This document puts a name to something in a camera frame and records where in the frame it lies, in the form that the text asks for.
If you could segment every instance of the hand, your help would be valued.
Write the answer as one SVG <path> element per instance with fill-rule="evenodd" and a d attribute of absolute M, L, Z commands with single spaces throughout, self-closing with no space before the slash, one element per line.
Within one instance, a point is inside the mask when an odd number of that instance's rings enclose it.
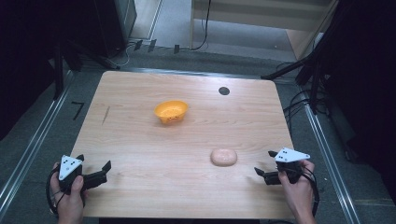
<path fill-rule="evenodd" d="M 314 172 L 315 165 L 310 161 L 300 161 L 303 172 L 308 173 L 306 169 Z M 291 212 L 294 214 L 298 223 L 317 223 L 312 215 L 311 203 L 313 190 L 311 183 L 305 177 L 301 176 L 297 183 L 289 182 L 286 172 L 279 172 L 279 180 L 285 190 L 286 201 Z"/>
<path fill-rule="evenodd" d="M 50 187 L 55 194 L 55 203 L 58 203 L 59 224 L 80 224 L 82 223 L 83 202 L 80 196 L 84 178 L 79 175 L 73 182 L 70 195 L 60 192 L 58 172 L 54 173 L 50 179 Z"/>

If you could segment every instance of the black cable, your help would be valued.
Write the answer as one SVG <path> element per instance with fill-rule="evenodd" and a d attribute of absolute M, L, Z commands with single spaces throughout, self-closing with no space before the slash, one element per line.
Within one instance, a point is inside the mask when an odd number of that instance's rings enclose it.
<path fill-rule="evenodd" d="M 276 71 L 277 71 L 277 69 L 278 69 L 280 66 L 282 66 L 283 64 L 287 64 L 287 63 L 280 63 L 280 64 L 278 64 L 277 67 L 276 67 Z"/>
<path fill-rule="evenodd" d="M 64 192 L 64 194 L 61 196 L 61 198 L 59 199 L 59 201 L 56 203 L 56 210 L 57 210 L 57 212 L 58 212 L 58 205 L 59 205 L 59 203 L 61 202 L 61 200 L 62 200 L 62 198 L 64 197 L 65 194 L 66 194 L 66 193 Z"/>
<path fill-rule="evenodd" d="M 210 4 L 212 3 L 212 0 L 209 0 L 209 6 L 207 7 L 207 13 L 206 13 L 206 23 L 205 23 L 205 38 L 204 41 L 202 42 L 201 46 L 194 48 L 194 49 L 190 49 L 190 50 L 198 50 L 200 49 L 204 43 L 206 42 L 206 38 L 207 38 L 207 21 L 209 20 L 209 12 L 210 12 Z"/>
<path fill-rule="evenodd" d="M 293 104 L 293 101 L 301 94 L 301 93 L 304 93 L 304 92 L 306 92 L 306 91 L 300 91 L 300 92 L 298 92 L 295 96 L 293 96 L 293 98 L 291 98 L 291 101 L 290 101 L 290 105 L 289 105 L 289 118 L 290 118 L 290 114 L 291 114 L 291 105 Z M 291 129 L 291 120 L 289 121 L 289 133 L 290 133 L 290 138 L 292 139 L 292 137 L 293 137 L 293 134 L 292 134 L 292 129 Z"/>
<path fill-rule="evenodd" d="M 294 69 L 297 69 L 303 65 L 307 66 L 306 64 L 311 60 L 311 58 L 312 58 L 312 55 L 308 55 L 305 58 L 302 58 L 301 60 L 282 68 L 280 71 L 276 71 L 271 75 L 261 76 L 261 79 L 273 80 L 277 77 L 281 77 L 281 76 L 285 75 L 286 73 L 291 72 Z"/>
<path fill-rule="evenodd" d="M 298 112 L 300 112 L 300 110 L 304 109 L 305 105 L 306 105 L 306 104 L 300 105 L 299 107 L 293 109 L 293 111 L 291 111 L 291 114 L 290 114 L 289 116 L 286 116 L 286 117 L 285 117 L 285 118 L 287 119 L 287 120 L 286 120 L 286 123 L 288 123 L 288 125 L 289 125 L 289 123 L 291 122 L 291 118 L 292 118 L 294 115 L 296 115 Z"/>
<path fill-rule="evenodd" d="M 317 110 L 317 112 L 319 112 L 320 114 L 327 114 L 327 111 L 321 111 L 321 110 L 319 110 L 318 107 L 316 108 L 316 110 Z"/>
<path fill-rule="evenodd" d="M 317 178 L 315 177 L 314 173 L 312 171 L 310 171 L 309 169 L 305 168 L 312 175 L 312 177 L 314 178 L 314 179 L 312 179 L 310 176 L 306 175 L 305 173 L 299 173 L 299 172 L 297 172 L 295 170 L 291 170 L 291 169 L 288 169 L 288 168 L 283 168 L 283 169 L 286 170 L 286 171 L 297 173 L 298 175 L 301 175 L 301 176 L 305 177 L 309 181 L 309 183 L 311 185 L 311 188 L 314 191 L 314 205 L 312 207 L 312 215 L 314 217 L 317 214 L 318 205 L 319 205 L 319 201 L 320 201 L 319 191 L 318 191 L 318 184 L 317 184 L 317 181 L 316 181 Z"/>
<path fill-rule="evenodd" d="M 283 112 L 286 113 L 287 111 L 289 111 L 290 108 L 293 108 L 293 107 L 295 107 L 295 106 L 297 106 L 298 104 L 303 103 L 303 102 L 309 102 L 309 99 L 303 99 L 303 100 L 298 101 L 298 102 L 296 102 L 296 103 L 294 103 L 294 104 L 292 104 L 292 105 L 289 105 L 288 107 L 285 107 L 285 108 L 283 109 Z"/>
<path fill-rule="evenodd" d="M 56 172 L 59 172 L 60 170 L 60 165 L 58 164 L 57 167 L 55 167 L 55 169 L 51 170 L 49 177 L 47 179 L 47 185 L 46 185 L 46 194 L 47 194 L 47 202 L 49 204 L 49 209 L 50 211 L 54 214 L 54 215 L 58 215 L 58 209 L 53 205 L 52 203 L 52 199 L 50 197 L 50 180 L 53 176 L 53 174 L 55 174 Z"/>

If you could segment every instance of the plastic bowl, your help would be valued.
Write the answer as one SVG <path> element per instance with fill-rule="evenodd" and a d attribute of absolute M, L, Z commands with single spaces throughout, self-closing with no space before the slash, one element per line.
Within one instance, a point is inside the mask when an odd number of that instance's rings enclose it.
<path fill-rule="evenodd" d="M 155 115 L 163 124 L 183 120 L 189 106 L 183 101 L 166 101 L 158 104 L 155 109 Z"/>

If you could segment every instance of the floor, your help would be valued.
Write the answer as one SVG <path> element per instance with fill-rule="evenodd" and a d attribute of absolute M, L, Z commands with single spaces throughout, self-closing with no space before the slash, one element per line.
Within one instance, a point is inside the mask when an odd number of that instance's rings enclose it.
<path fill-rule="evenodd" d="M 147 30 L 150 27 L 151 30 L 136 35 L 133 31 L 132 38 L 143 39 L 146 43 L 156 40 L 156 46 L 170 49 L 175 45 L 180 45 L 181 48 L 190 47 L 191 1 L 135 0 L 135 2 L 138 23 L 134 29 Z M 148 7 L 158 9 L 158 15 Z M 139 19 L 139 11 L 143 14 L 142 19 Z M 194 20 L 193 47 L 200 46 L 204 39 L 205 21 Z M 282 62 L 296 61 L 284 29 L 211 20 L 207 25 L 206 42 L 198 50 Z"/>

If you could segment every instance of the table surface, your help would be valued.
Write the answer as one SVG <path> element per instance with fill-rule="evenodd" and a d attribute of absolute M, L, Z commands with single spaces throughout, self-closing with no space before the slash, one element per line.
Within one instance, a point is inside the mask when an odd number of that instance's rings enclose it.
<path fill-rule="evenodd" d="M 174 99 L 189 110 L 163 125 L 153 110 Z M 267 151 L 282 147 L 292 142 L 272 81 L 105 72 L 71 156 L 84 154 L 86 175 L 112 163 L 86 217 L 288 218 L 281 186 L 254 171 L 275 171 Z M 237 163 L 215 166 L 216 148 Z"/>

